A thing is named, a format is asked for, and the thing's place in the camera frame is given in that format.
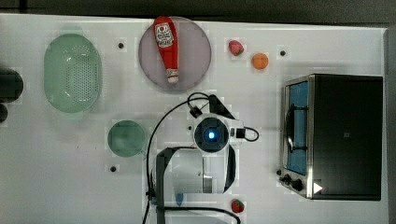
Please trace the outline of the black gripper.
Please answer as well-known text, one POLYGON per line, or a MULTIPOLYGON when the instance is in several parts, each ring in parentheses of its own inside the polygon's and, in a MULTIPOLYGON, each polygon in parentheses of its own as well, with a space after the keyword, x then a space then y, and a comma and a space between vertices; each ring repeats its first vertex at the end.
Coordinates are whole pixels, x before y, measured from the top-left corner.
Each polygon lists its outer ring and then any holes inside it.
POLYGON ((232 113, 227 107, 220 101, 215 94, 210 94, 209 97, 209 116, 219 117, 221 119, 234 119, 232 113))

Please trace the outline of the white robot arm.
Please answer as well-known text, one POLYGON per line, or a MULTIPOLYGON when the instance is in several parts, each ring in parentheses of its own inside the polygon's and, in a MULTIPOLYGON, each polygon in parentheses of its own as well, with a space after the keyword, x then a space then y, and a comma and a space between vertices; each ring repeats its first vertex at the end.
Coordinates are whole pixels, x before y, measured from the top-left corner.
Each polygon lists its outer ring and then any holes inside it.
POLYGON ((209 111, 191 108, 195 118, 190 147, 167 147, 157 154, 150 186, 157 202, 157 224, 166 224, 165 183, 176 195, 185 193, 224 193, 235 181, 236 150, 247 135, 247 128, 236 119, 220 99, 204 95, 209 111))

